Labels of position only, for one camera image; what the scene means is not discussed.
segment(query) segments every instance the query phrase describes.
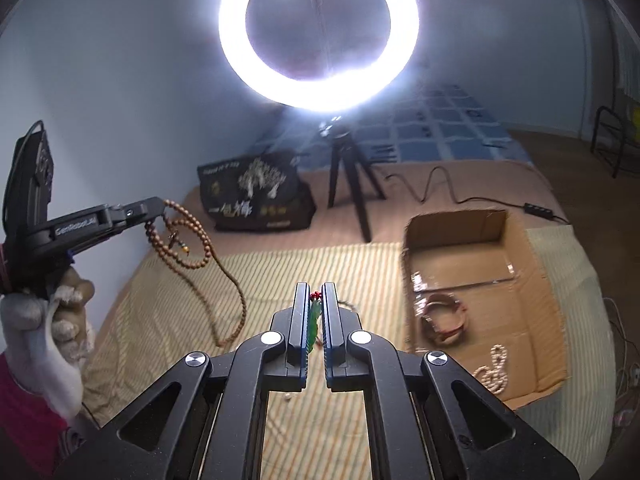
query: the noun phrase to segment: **baseboard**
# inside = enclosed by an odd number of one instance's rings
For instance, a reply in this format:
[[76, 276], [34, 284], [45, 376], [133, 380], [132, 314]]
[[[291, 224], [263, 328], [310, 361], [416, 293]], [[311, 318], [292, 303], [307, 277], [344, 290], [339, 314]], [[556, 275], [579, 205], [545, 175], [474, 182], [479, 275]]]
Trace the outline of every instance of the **baseboard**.
[[550, 126], [539, 126], [538, 124], [519, 124], [519, 123], [500, 123], [507, 130], [516, 130], [519, 132], [533, 132], [537, 134], [552, 134], [562, 137], [571, 137], [573, 139], [580, 139], [580, 133], [571, 132], [569, 130], [560, 130], [558, 128], [551, 128]]

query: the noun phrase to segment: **tripod leg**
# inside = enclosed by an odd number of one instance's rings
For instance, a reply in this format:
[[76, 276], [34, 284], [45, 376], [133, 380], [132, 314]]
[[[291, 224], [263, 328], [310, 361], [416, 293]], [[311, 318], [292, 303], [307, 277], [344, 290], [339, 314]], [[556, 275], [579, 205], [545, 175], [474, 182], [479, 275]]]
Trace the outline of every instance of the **tripod leg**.
[[331, 148], [331, 170], [329, 172], [329, 205], [334, 206], [335, 186], [338, 184], [338, 167], [340, 166], [340, 151], [335, 144]]
[[342, 150], [342, 162], [344, 164], [344, 173], [347, 175], [349, 188], [351, 189], [351, 198], [356, 206], [358, 221], [360, 222], [360, 230], [362, 237], [368, 244], [371, 241], [371, 228], [369, 227], [369, 218], [367, 217], [367, 208], [364, 204], [364, 196], [360, 187], [360, 179], [358, 178], [358, 170], [356, 168], [356, 159], [351, 146], [346, 146]]
[[360, 148], [355, 142], [353, 143], [352, 149], [353, 149], [353, 152], [355, 153], [356, 160], [360, 163], [360, 165], [362, 166], [362, 169], [369, 177], [369, 181], [371, 182], [373, 189], [376, 190], [376, 195], [380, 200], [386, 200], [385, 192], [382, 191], [382, 186], [380, 186], [380, 183], [376, 178], [376, 174], [373, 173], [373, 169], [371, 169], [371, 163], [367, 160], [367, 157], [364, 156], [364, 153], [362, 153], [362, 151], [360, 150]]

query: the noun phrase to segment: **cardboard box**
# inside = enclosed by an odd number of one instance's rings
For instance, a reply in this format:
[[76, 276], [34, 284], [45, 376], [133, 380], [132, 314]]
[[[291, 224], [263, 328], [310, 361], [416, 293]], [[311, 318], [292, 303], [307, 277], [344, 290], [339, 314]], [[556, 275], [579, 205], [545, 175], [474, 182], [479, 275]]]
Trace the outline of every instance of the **cardboard box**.
[[[409, 350], [436, 347], [415, 313], [412, 274], [431, 292], [448, 292], [467, 307], [462, 336], [440, 349], [469, 373], [492, 367], [491, 348], [508, 352], [508, 386], [498, 397], [512, 410], [548, 396], [567, 377], [564, 322], [542, 264], [520, 221], [497, 209], [414, 217], [404, 233], [402, 272]], [[438, 320], [446, 324], [446, 313]]]

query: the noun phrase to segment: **wooden floor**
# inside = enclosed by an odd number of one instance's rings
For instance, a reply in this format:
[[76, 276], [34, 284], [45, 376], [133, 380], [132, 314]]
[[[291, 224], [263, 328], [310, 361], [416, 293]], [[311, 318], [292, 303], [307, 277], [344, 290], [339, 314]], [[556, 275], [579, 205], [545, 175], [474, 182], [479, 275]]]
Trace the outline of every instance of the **wooden floor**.
[[[620, 173], [591, 155], [588, 144], [549, 134], [511, 132], [553, 187], [600, 278], [603, 296], [620, 309], [626, 336], [640, 348], [640, 178]], [[612, 320], [616, 314], [609, 302]], [[622, 361], [622, 340], [616, 349]], [[628, 364], [640, 355], [628, 348]]]

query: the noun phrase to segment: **tripod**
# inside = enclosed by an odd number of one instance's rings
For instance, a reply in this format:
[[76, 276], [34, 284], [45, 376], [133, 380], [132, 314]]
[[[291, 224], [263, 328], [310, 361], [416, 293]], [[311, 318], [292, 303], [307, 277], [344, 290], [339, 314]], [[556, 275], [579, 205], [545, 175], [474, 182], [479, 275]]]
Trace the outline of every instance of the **tripod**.
[[351, 199], [356, 206], [358, 221], [360, 222], [360, 231], [362, 238], [368, 244], [371, 241], [371, 228], [369, 226], [369, 218], [367, 217], [367, 208], [364, 203], [362, 188], [360, 187], [360, 179], [358, 177], [358, 168], [356, 164], [360, 164], [364, 170], [371, 185], [376, 190], [376, 194], [380, 200], [386, 200], [385, 193], [380, 187], [380, 183], [371, 169], [371, 164], [367, 157], [360, 151], [360, 148], [351, 137], [350, 131], [342, 131], [340, 134], [332, 137], [331, 148], [331, 171], [329, 173], [329, 205], [334, 206], [335, 186], [338, 183], [338, 167], [340, 159], [344, 165], [344, 173], [347, 176], [347, 182], [351, 190]]

